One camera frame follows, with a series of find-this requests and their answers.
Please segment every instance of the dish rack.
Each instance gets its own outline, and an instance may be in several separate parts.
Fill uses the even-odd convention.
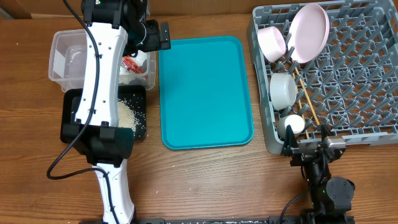
[[[260,6],[253,10],[248,29],[251,61],[257,73],[260,112],[267,150],[280,154],[283,139],[276,124],[288,114],[304,115],[308,138],[300,148],[317,147],[321,134],[304,90],[298,85],[296,104],[274,111],[269,81],[275,73],[298,68],[321,124],[327,124],[347,144],[398,143],[398,13],[391,0],[317,2],[330,18],[330,34],[322,53],[307,64],[292,63],[291,48],[279,61],[268,62],[257,41],[259,29],[275,26],[290,39],[289,27],[306,4]]]

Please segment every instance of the wooden table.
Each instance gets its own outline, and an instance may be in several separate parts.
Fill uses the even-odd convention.
[[[306,189],[300,169],[264,144],[246,37],[250,18],[156,17],[169,22],[172,39],[233,35],[242,42],[256,133],[246,146],[171,151],[161,140],[156,85],[148,92],[148,136],[134,146],[127,166],[139,218],[268,217]],[[45,176],[65,148],[59,140],[63,92],[48,78],[51,42],[57,31],[80,28],[74,19],[0,21],[0,223],[77,223],[103,215],[93,173],[58,181]],[[85,157],[71,150],[55,174],[86,167]],[[357,223],[397,223],[397,146],[349,147],[330,167],[356,184],[350,215]],[[299,200],[287,214],[308,207],[308,199]]]

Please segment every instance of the white cup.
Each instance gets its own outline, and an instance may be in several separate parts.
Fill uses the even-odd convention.
[[[275,62],[286,52],[284,37],[276,27],[267,27],[259,30],[257,39],[262,53],[270,62]]]
[[[274,73],[269,84],[271,102],[275,110],[282,110],[293,106],[297,91],[293,76],[288,73]]]
[[[305,122],[302,117],[296,114],[284,116],[283,118],[279,119],[279,122],[276,126],[276,130],[280,137],[285,138],[286,128],[288,125],[292,127],[294,136],[297,137],[304,130]]]

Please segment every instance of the white bowl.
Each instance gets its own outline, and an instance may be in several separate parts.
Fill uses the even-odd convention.
[[[293,76],[288,73],[274,73],[269,84],[271,102],[275,110],[293,106],[297,91]]]
[[[276,27],[259,30],[257,39],[262,53],[270,62],[275,62],[286,52],[284,37]]]

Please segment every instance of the wooden chopstick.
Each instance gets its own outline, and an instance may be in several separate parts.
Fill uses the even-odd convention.
[[[297,93],[299,93],[299,88],[297,86],[296,86],[296,91],[297,91]],[[300,99],[298,99],[298,107],[300,108],[300,110],[301,110],[301,108],[303,108],[302,105],[301,105],[301,100]],[[310,136],[308,135],[308,130],[307,129],[305,130],[305,137],[307,137],[307,139],[310,139]]]
[[[295,69],[295,71],[296,71],[296,74],[299,75],[299,70],[297,69],[297,67],[295,67],[294,69]],[[304,95],[305,95],[305,97],[306,97],[306,99],[307,99],[307,101],[308,101],[308,105],[310,105],[311,112],[312,112],[312,116],[314,117],[315,122],[317,123],[317,126],[319,126],[320,123],[319,123],[317,114],[315,113],[315,110],[313,109],[313,106],[312,106],[310,97],[309,97],[309,95],[308,95],[308,93],[307,93],[307,89],[305,88],[304,82],[303,82],[303,80],[301,79],[301,77],[300,77],[300,85],[301,85],[301,88],[303,88],[303,90],[304,90]]]

